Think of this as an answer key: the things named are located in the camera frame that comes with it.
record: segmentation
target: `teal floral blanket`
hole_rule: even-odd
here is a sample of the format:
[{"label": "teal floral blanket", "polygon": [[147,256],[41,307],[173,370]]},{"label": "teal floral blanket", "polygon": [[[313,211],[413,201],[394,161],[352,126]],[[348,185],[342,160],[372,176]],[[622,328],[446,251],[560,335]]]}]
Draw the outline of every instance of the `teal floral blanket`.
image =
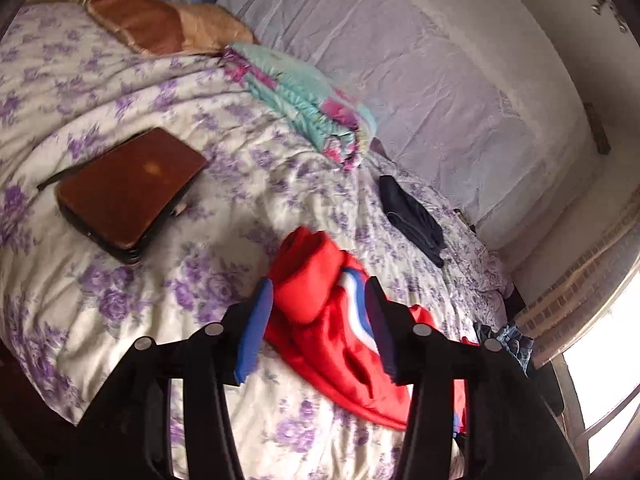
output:
[{"label": "teal floral blanket", "polygon": [[292,126],[346,171],[356,168],[376,133],[370,110],[315,67],[256,44],[234,42],[226,74],[282,113]]}]

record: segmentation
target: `brown pillow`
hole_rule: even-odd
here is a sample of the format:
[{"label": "brown pillow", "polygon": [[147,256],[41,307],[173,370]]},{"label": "brown pillow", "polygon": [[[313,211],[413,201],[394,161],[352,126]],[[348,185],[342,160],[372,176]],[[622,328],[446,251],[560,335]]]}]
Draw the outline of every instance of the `brown pillow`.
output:
[{"label": "brown pillow", "polygon": [[92,0],[91,17],[132,50],[148,56],[218,54],[232,41],[254,42],[223,7],[162,0]]}]

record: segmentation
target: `floral bedsheet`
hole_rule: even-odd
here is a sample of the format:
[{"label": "floral bedsheet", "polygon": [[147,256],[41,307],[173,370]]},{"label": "floral bedsheet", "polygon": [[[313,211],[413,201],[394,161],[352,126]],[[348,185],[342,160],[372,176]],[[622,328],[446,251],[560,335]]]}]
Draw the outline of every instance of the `floral bedsheet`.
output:
[{"label": "floral bedsheet", "polygon": [[[139,266],[125,267],[67,224],[54,186],[36,185],[152,126],[210,164],[186,211]],[[443,270],[386,220],[381,173],[442,226]],[[428,308],[450,338],[475,340],[474,320],[505,321],[500,262],[420,180],[375,153],[344,173],[216,59],[143,59],[72,4],[23,8],[0,43],[0,211],[0,336],[45,402],[74,423],[134,339],[180,340],[220,319],[300,224],[327,231],[393,300]],[[335,406],[267,345],[257,372],[226,392],[248,478],[383,480],[393,471],[402,433]],[[180,407],[175,381],[172,451],[185,477]]]}]

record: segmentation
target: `brown laptop case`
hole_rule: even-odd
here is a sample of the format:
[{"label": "brown laptop case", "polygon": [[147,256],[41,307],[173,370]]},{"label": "brown laptop case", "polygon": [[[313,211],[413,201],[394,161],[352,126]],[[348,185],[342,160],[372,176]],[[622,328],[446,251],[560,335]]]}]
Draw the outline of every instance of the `brown laptop case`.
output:
[{"label": "brown laptop case", "polygon": [[65,217],[119,260],[140,259],[207,160],[162,128],[134,136],[58,187]]}]

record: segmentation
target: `red garment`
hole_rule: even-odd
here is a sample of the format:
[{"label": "red garment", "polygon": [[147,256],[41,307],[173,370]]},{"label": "red garment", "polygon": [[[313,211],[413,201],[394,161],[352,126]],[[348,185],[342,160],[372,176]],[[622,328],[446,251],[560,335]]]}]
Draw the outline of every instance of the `red garment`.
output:
[{"label": "red garment", "polygon": [[[299,227],[282,243],[268,277],[274,308],[264,338],[284,361],[339,406],[405,430],[408,389],[392,383],[367,328],[358,323],[364,308],[358,290],[368,278],[359,261],[324,232]],[[427,310],[414,305],[410,311],[417,322],[433,327]],[[454,390],[462,418],[463,381],[456,381]]]}]

